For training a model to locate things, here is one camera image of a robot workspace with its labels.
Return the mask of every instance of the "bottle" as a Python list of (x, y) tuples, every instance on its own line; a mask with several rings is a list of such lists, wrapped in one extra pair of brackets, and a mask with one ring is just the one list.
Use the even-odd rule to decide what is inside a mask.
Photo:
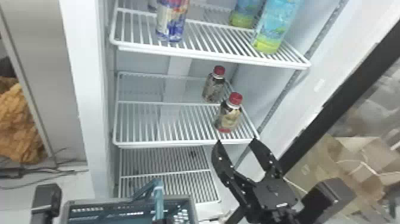
[(223, 66), (215, 66), (214, 72), (207, 76), (203, 88), (203, 99), (207, 102), (217, 102), (221, 98), (221, 93), (225, 84), (225, 68)]
[(161, 41), (182, 40), (189, 0), (158, 0), (155, 33)]
[(157, 0), (148, 0), (147, 9), (150, 13), (157, 12)]
[(263, 1), (265, 0), (237, 0), (235, 9), (229, 15), (229, 24), (251, 29)]
[(232, 92), (228, 101), (224, 100), (220, 106), (220, 114), (214, 122), (214, 127), (222, 133), (230, 133), (239, 123), (242, 108), (243, 96), (237, 92)]
[(268, 0), (257, 24), (251, 44), (266, 54), (275, 53), (303, 0)]

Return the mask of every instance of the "black object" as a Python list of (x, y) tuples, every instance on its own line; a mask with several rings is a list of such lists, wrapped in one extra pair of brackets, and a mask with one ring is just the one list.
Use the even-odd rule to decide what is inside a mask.
[(1, 168), (0, 179), (21, 179), (24, 176), (24, 170), (22, 167)]
[(132, 201), (131, 198), (73, 200), (64, 204), (60, 224), (198, 224), (195, 203), (190, 195), (165, 195), (163, 220), (153, 220), (154, 207), (153, 200)]
[(399, 40), (400, 21), (324, 104), (311, 124), (293, 140), (293, 144), (279, 160), (283, 174), (286, 174), (400, 57)]
[(248, 146), (256, 156), (264, 178), (254, 182), (235, 171), (222, 143), (212, 149), (211, 161), (222, 183), (235, 196), (239, 207), (226, 223), (238, 223), (246, 217), (249, 223), (323, 223), (342, 210), (355, 194), (339, 178), (318, 183), (301, 201), (304, 209), (292, 210), (298, 202), (273, 153), (262, 142), (253, 139)]
[(33, 197), (31, 224), (50, 224), (58, 217), (61, 204), (61, 188), (56, 183), (38, 185)]

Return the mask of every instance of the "refrigerator shelf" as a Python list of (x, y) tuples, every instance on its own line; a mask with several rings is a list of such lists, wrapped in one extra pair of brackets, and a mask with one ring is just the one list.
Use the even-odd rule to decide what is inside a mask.
[(196, 203), (217, 203), (220, 196), (202, 147), (120, 151), (119, 197), (129, 197), (153, 178), (166, 195), (190, 194)]
[[(147, 0), (117, 0), (121, 10), (135, 10), (148, 12)], [(217, 23), (229, 25), (229, 14), (231, 9), (206, 4), (204, 2), (191, 1), (186, 18), (191, 20), (204, 21), (207, 23)]]
[[(207, 103), (201, 96), (205, 80), (203, 77), (120, 71), (118, 101)], [(221, 100), (215, 105), (228, 99), (231, 92), (232, 87), (226, 82)]]
[[(134, 83), (146, 92), (135, 89)], [(233, 132), (217, 131), (213, 121), (219, 104), (199, 101), (203, 84), (204, 79), (192, 77), (120, 72), (113, 143), (120, 148), (153, 148), (214, 145), (218, 139), (223, 144), (248, 144), (253, 137), (260, 138), (244, 108)], [(227, 83), (225, 96), (231, 91)]]
[(158, 40), (154, 30), (157, 15), (141, 11), (132, 1), (115, 2), (110, 42), (121, 51), (200, 58), (258, 66), (305, 70), (311, 63), (284, 41), (275, 54), (263, 54), (250, 44), (253, 30), (229, 26), (228, 10), (207, 4), (191, 4), (196, 13), (186, 20), (179, 43)]

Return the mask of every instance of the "blue item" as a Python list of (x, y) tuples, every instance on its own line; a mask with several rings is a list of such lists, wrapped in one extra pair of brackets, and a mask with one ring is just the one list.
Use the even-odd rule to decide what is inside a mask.
[(189, 0), (158, 0), (155, 33), (161, 41), (182, 39)]
[(302, 3), (303, 0), (268, 0), (255, 29), (253, 47), (264, 53), (275, 53)]

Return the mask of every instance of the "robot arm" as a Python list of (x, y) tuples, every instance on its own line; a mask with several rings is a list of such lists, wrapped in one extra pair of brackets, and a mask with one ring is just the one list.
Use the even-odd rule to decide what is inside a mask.
[(264, 178), (254, 182), (237, 172), (222, 143), (212, 150), (212, 165), (218, 177), (229, 188), (239, 207), (226, 223), (238, 223), (246, 217), (249, 223), (323, 223), (342, 210), (355, 194), (339, 178), (318, 183), (302, 200), (304, 209), (292, 210), (298, 202), (272, 152), (262, 142), (253, 139), (249, 144), (262, 169)]

